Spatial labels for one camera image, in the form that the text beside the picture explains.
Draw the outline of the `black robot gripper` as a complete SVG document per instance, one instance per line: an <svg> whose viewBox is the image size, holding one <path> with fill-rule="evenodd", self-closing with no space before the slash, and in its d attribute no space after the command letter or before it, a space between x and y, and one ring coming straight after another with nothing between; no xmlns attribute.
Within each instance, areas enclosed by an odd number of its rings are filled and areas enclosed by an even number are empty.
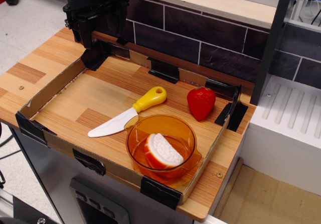
<svg viewBox="0 0 321 224"><path fill-rule="evenodd" d="M124 31L129 0L68 0L63 6L65 25L72 30L76 42L92 49L91 22L106 17L107 27L120 37Z"/></svg>

